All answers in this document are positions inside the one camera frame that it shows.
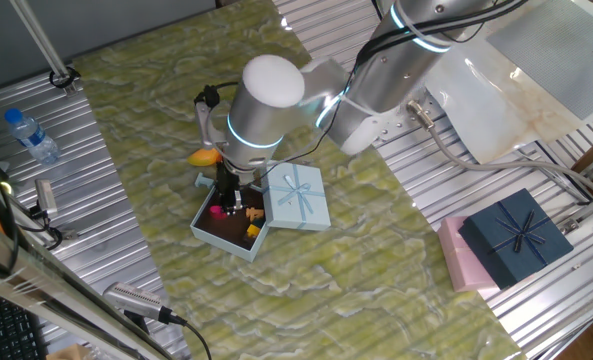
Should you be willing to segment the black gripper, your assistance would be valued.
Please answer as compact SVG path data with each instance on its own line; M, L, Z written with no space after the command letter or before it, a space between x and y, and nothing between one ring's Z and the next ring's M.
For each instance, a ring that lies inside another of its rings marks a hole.
M239 191L240 180L236 174L231 173L224 162L216 163L216 205L222 213L232 215L243 208L242 196ZM227 206L227 197L223 194L232 194L230 196L230 206Z

